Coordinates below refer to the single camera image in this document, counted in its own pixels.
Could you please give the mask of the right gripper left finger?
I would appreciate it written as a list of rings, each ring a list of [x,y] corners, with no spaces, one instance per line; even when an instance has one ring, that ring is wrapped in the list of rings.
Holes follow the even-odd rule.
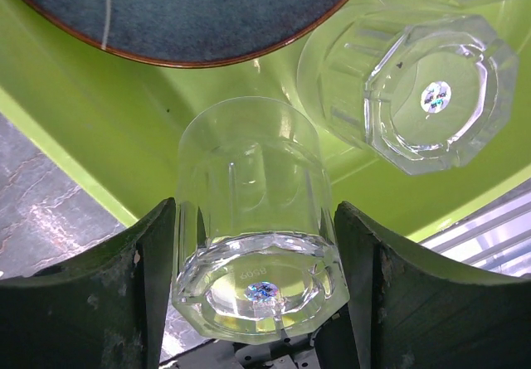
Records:
[[[30,277],[1,282],[3,368],[156,368],[176,203]]]

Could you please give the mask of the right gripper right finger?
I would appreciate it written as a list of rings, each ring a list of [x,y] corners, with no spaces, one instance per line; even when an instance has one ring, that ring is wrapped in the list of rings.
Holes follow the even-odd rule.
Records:
[[[346,201],[334,226],[361,367],[529,367],[528,279],[446,258]]]

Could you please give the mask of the clear plastic cup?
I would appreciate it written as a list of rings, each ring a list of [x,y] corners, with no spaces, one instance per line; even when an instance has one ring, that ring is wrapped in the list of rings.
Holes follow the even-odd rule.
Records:
[[[290,104],[200,113],[178,146],[176,204],[172,303],[202,336],[297,337],[348,302],[319,135]]]
[[[307,115],[409,175],[463,167],[508,123],[519,58],[482,16],[346,7],[309,36]]]

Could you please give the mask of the blue ceramic plate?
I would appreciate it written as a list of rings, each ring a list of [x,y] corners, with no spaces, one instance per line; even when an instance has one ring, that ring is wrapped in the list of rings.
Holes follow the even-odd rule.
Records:
[[[63,31],[155,66],[209,68],[276,51],[348,0],[23,0]]]

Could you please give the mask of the green plastic tray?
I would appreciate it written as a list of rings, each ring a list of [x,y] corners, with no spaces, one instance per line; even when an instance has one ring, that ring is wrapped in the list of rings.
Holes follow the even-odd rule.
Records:
[[[335,202],[349,201],[415,240],[440,231],[530,175],[530,0],[477,9],[519,55],[508,124],[467,166],[410,177],[370,152],[319,134]],[[177,186],[178,141],[222,100],[259,95],[300,105],[304,39],[210,69],[157,67],[105,53],[23,0],[1,0],[1,111],[125,225]]]

